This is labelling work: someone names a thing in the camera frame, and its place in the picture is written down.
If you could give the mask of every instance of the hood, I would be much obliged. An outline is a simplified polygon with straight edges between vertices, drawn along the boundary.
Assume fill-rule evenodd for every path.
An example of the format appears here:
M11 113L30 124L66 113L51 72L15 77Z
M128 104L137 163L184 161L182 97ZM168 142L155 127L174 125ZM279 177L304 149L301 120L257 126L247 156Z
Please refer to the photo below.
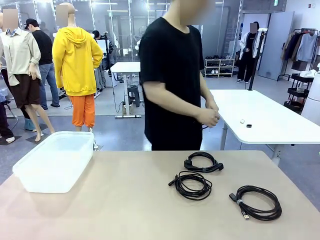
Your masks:
M87 40L88 33L81 27L63 27L59 29L76 48L80 48Z

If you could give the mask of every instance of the hand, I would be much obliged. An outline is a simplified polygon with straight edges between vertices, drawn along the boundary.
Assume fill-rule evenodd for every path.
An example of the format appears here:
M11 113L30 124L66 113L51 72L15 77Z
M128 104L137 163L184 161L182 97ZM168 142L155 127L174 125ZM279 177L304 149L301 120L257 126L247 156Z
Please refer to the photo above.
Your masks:
M213 100L213 99L207 100L207 101L205 102L205 107L206 107L207 109L213 109L213 110L215 110L216 112L219 112L219 107L217 106L215 100Z
M217 125L219 120L218 112L213 109L200 108L199 112L195 116L195 119L204 125L207 125L209 128Z
M36 69L36 65L33 62L30 62L28 74L29 76L32 77L32 80L36 80L37 69Z

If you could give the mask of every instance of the black t-shirt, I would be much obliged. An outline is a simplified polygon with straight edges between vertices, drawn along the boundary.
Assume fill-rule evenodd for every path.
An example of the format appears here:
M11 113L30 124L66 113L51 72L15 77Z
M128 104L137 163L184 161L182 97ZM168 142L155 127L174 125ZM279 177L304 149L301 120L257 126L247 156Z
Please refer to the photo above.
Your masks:
M32 34L38 43L41 53L39 66L43 64L52 64L52 42L50 37L41 30L35 30Z
M245 47L250 49L250 51L253 49L255 37L256 37L256 33L249 32Z
M188 27L190 33L183 33L162 17L149 25L139 46L140 79L142 83L165 83L168 91L200 107L200 70L205 67L201 34ZM165 110L149 101L144 91L143 96L144 132L151 143L202 134L202 125L194 118Z

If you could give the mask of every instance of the coiled cable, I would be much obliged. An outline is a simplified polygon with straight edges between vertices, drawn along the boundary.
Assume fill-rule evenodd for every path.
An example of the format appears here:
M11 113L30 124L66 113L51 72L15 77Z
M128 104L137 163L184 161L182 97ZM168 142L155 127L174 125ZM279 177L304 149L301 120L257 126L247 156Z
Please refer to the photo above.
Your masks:
M194 180L203 185L202 189L191 189L184 184L185 180ZM212 191L212 182L205 179L201 174L193 171L181 171L175 175L169 186L175 185L175 189L186 199L201 201L206 199Z
M192 158L194 157L204 157L212 162L212 166L210 167L197 167L192 165ZM224 165L222 163L218 163L217 160L210 154L205 151L196 151L192 153L187 159L184 161L184 167L189 171L198 172L198 173L212 173L216 170L221 171L224 169Z
M273 201L274 208L271 210L259 210L245 204L244 201L242 201L242 197L245 193L249 192L255 192L267 196ZM238 191L236 191L236 195L231 193L229 197L239 205L241 213L246 220L248 220L249 216L251 216L261 221L272 221L279 218L282 214L282 208L277 196L271 191L262 187L250 185L242 186L238 189Z

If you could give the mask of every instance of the standing desk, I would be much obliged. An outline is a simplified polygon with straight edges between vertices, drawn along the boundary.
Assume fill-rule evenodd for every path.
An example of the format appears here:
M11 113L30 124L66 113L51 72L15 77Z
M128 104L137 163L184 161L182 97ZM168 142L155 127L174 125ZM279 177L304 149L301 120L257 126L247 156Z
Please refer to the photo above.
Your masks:
M130 80L132 79L133 73L140 73L140 62L117 62L111 68L111 73L126 73L129 75ZM128 95L128 81L127 76L123 76L123 83L124 83L124 101L125 101L125 111L126 115L117 115L115 118L123 119L123 118L141 118L141 115L130 115L130 107L129 107L129 95Z
M224 165L222 171L202 173L213 183L211 195L202 201L179 195L168 183L185 170L184 160L191 153L94 152L73 188L61 194L26 192L12 175L0 185L0 239L319 239L320 213L262 151L211 152ZM202 158L196 163L210 164ZM245 220L229 199L244 185L273 192L282 207L281 217L269 222ZM272 208L253 194L243 197L246 204Z
M274 145L276 165L284 145L320 144L320 126L256 90L210 91L224 121L220 150L225 149L228 129L241 143Z

